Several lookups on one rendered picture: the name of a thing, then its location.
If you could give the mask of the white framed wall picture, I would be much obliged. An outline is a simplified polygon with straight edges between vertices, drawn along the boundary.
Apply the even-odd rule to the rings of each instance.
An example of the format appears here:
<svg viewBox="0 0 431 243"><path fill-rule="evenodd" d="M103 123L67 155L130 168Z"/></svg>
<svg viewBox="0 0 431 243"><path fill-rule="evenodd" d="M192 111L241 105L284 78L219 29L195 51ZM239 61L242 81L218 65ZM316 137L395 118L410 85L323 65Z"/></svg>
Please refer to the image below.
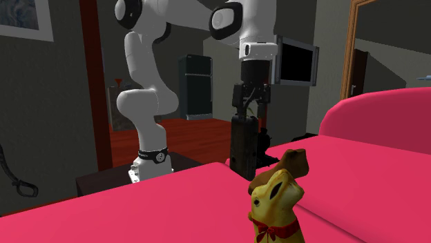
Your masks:
<svg viewBox="0 0 431 243"><path fill-rule="evenodd" d="M0 0L0 35L53 42L48 0Z"/></svg>

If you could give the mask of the grey framed wall television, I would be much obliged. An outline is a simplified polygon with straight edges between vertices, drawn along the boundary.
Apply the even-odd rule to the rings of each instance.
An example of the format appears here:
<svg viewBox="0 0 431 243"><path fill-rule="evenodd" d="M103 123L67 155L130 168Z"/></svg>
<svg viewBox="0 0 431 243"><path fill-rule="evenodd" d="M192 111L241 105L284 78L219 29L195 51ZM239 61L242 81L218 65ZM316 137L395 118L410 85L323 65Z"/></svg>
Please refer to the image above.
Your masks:
<svg viewBox="0 0 431 243"><path fill-rule="evenodd" d="M272 60L271 84L316 86L319 47L275 36L278 53Z"/></svg>

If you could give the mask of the wooden framed mirror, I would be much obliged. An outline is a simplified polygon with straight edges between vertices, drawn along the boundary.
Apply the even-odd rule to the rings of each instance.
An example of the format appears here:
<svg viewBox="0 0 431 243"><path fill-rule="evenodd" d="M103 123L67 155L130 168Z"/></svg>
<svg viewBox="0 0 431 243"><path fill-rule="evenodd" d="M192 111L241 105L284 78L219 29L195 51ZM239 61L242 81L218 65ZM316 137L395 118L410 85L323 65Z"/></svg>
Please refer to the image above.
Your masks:
<svg viewBox="0 0 431 243"><path fill-rule="evenodd" d="M353 87L354 50L406 82L431 86L431 0L350 0L340 98Z"/></svg>

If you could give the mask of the dark brown rectangular block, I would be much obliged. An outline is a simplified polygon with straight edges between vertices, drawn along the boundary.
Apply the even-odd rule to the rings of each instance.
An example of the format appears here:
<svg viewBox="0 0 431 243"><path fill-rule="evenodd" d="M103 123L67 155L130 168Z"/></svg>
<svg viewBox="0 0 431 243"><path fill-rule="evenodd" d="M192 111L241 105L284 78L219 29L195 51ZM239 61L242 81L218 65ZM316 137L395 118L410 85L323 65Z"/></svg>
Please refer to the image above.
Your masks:
<svg viewBox="0 0 431 243"><path fill-rule="evenodd" d="M248 181L256 175L257 146L257 118L234 115L231 119L229 166Z"/></svg>

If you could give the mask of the pink sofa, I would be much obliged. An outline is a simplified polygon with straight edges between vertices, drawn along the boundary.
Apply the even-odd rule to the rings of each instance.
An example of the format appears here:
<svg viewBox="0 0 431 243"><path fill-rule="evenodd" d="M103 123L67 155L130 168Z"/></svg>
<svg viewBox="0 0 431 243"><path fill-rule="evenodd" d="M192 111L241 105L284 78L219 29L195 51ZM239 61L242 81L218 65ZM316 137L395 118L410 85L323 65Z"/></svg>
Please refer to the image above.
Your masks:
<svg viewBox="0 0 431 243"><path fill-rule="evenodd" d="M306 243L431 243L431 87L331 108L304 148ZM0 219L0 243L253 243L249 183L219 162Z"/></svg>

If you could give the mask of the dark red door frame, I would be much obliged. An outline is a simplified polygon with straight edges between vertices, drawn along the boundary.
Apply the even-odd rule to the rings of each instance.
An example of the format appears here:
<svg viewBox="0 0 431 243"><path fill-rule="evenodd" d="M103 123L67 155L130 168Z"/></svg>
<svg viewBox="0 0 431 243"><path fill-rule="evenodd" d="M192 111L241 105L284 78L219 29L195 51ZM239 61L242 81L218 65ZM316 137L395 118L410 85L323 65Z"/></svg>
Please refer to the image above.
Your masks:
<svg viewBox="0 0 431 243"><path fill-rule="evenodd" d="M79 0L97 167L113 167L97 0Z"/></svg>

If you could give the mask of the dark robot stand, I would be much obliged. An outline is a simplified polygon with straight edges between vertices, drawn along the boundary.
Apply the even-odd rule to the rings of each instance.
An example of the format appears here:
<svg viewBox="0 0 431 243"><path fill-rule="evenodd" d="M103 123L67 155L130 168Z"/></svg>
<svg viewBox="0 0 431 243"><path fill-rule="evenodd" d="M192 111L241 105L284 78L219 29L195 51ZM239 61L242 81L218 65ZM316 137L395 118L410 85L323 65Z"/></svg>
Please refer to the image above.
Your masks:
<svg viewBox="0 0 431 243"><path fill-rule="evenodd" d="M175 172L202 165L202 163L178 153L170 152L169 155L171 156L171 162ZM128 176L130 167L131 164L125 164L105 171L77 177L75 179L77 196L90 195L130 184L131 180Z"/></svg>

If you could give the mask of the black irregular object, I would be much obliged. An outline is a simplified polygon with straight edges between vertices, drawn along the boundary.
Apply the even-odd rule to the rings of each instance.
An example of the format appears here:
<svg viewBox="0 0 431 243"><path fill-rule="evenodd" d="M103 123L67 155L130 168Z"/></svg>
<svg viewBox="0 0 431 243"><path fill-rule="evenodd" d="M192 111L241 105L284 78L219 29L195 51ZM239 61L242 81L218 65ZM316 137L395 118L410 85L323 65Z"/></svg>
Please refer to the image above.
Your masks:
<svg viewBox="0 0 431 243"><path fill-rule="evenodd" d="M267 129L261 128L258 134L256 168L271 166L280 161L278 158L266 154L267 149L270 147L270 143L271 138L267 134Z"/></svg>

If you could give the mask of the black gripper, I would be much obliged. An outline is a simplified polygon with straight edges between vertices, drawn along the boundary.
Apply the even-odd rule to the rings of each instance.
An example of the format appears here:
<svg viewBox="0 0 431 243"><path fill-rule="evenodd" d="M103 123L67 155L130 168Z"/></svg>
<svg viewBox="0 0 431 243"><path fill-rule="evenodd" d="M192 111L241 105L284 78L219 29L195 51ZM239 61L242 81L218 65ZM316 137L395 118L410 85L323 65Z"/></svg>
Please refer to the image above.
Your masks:
<svg viewBox="0 0 431 243"><path fill-rule="evenodd" d="M248 60L241 62L240 78L244 83L234 85L232 97L232 106L236 108L237 116L241 118L247 116L248 100L251 96L251 88L248 85L257 88L257 116L266 116L267 105L271 102L271 86L265 84L269 78L270 63L269 60Z"/></svg>

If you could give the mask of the black refrigerator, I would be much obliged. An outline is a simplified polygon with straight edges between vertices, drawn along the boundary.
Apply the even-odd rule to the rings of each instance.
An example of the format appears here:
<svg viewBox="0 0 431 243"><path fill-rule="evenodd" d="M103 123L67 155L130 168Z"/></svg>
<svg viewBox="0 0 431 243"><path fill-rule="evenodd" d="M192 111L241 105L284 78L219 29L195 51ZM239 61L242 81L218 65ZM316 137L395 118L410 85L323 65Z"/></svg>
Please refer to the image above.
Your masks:
<svg viewBox="0 0 431 243"><path fill-rule="evenodd" d="M180 117L185 120L213 117L212 58L187 54L178 60Z"/></svg>

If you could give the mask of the yellow animal figure brown hat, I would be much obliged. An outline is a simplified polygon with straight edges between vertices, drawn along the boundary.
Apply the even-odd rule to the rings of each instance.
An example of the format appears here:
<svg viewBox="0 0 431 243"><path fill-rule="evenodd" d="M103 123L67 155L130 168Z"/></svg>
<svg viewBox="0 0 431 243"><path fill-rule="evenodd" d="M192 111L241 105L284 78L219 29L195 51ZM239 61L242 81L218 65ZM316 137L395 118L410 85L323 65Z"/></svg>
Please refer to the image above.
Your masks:
<svg viewBox="0 0 431 243"><path fill-rule="evenodd" d="M296 179L308 172L306 150L288 149L273 168L251 181L248 218L253 223L254 243L305 243L293 207L304 195Z"/></svg>

